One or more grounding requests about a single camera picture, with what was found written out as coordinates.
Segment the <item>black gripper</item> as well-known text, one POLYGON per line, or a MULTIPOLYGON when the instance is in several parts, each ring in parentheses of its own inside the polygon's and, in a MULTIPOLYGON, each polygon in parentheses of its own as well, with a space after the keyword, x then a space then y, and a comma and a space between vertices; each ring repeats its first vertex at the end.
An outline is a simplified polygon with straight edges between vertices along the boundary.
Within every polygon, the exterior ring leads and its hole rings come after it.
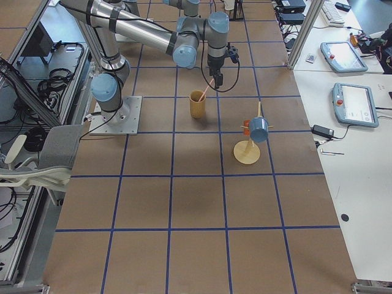
POLYGON ((219 89, 223 85, 224 76, 221 73, 221 68, 224 65, 225 57, 214 57, 208 55, 207 65, 209 68, 209 76, 214 77, 214 89, 219 89))

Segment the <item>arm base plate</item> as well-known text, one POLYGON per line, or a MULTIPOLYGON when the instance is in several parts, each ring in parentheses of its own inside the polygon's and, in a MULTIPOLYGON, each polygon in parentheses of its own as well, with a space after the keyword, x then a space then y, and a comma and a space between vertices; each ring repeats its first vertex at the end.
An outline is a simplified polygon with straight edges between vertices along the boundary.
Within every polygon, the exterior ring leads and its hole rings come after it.
POLYGON ((124 96, 122 107, 117 111, 114 118, 109 120, 113 113, 103 112, 93 116, 89 131, 92 135, 136 135, 140 120, 142 96, 124 96))

